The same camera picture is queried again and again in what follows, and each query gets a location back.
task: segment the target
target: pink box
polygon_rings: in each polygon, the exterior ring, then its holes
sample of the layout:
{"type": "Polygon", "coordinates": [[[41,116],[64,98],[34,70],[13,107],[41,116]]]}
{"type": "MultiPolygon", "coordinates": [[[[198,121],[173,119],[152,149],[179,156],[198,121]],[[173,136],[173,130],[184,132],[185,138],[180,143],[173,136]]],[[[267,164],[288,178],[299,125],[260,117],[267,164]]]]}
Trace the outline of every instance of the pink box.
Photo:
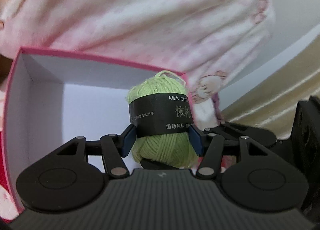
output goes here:
{"type": "MultiPolygon", "coordinates": [[[[129,124],[129,89],[161,68],[78,52],[22,47],[12,65],[4,106],[3,163],[10,194],[26,167],[76,136],[98,140],[129,124]]],[[[131,156],[130,171],[140,167],[131,156]]],[[[104,171],[101,157],[89,163],[104,171]]]]}

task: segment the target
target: yarn ball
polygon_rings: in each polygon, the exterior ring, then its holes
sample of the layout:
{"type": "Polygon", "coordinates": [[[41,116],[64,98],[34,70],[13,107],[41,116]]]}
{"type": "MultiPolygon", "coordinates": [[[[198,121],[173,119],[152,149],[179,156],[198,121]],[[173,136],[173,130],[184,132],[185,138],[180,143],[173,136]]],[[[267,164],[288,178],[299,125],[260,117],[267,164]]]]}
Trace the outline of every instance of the yarn ball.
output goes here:
{"type": "MultiPolygon", "coordinates": [[[[185,82],[179,76],[162,71],[133,87],[128,93],[127,101],[130,104],[137,98],[155,93],[187,95],[185,82]]],[[[187,132],[137,138],[132,147],[132,156],[138,163],[146,158],[177,168],[191,168],[198,159],[187,132]]]]}

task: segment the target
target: yarn label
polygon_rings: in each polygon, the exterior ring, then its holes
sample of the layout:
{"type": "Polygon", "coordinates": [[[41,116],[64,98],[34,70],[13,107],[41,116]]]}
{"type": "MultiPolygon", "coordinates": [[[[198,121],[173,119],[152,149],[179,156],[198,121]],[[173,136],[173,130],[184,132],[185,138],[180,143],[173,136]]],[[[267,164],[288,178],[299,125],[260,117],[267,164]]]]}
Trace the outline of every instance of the yarn label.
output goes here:
{"type": "Polygon", "coordinates": [[[188,132],[193,124],[188,97],[179,93],[157,93],[129,105],[130,122],[137,137],[188,132]]]}

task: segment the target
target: white wall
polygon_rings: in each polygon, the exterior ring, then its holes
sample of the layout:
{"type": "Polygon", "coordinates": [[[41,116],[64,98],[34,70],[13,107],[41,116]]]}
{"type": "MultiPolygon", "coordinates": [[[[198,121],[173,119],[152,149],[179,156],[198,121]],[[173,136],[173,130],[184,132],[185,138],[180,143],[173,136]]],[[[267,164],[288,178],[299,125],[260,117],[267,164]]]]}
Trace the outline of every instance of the white wall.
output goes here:
{"type": "Polygon", "coordinates": [[[273,0],[276,27],[262,52],[230,83],[250,74],[320,23],[320,0],[273,0]]]}
{"type": "Polygon", "coordinates": [[[258,67],[250,74],[221,90],[219,93],[220,109],[224,110],[240,97],[258,86],[270,75],[278,71],[299,53],[304,51],[318,36],[320,36],[320,23],[277,56],[258,67]]]}

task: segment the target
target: chinese characters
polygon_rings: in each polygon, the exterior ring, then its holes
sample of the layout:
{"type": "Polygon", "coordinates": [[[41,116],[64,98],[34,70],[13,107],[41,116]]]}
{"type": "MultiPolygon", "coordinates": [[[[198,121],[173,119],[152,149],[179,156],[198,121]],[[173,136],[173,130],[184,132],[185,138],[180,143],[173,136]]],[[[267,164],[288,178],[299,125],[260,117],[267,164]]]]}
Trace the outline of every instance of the chinese characters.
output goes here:
{"type": "Polygon", "coordinates": [[[190,110],[187,106],[181,107],[180,105],[176,106],[176,115],[178,118],[186,117],[191,118],[190,110]]]}
{"type": "Polygon", "coordinates": [[[167,124],[167,130],[170,129],[183,129],[183,128],[189,128],[193,123],[173,123],[173,124],[167,124]]]}
{"type": "Polygon", "coordinates": [[[153,115],[153,112],[143,113],[143,114],[135,116],[134,120],[136,121],[136,120],[141,119],[143,117],[152,116],[152,115],[153,115]]]}

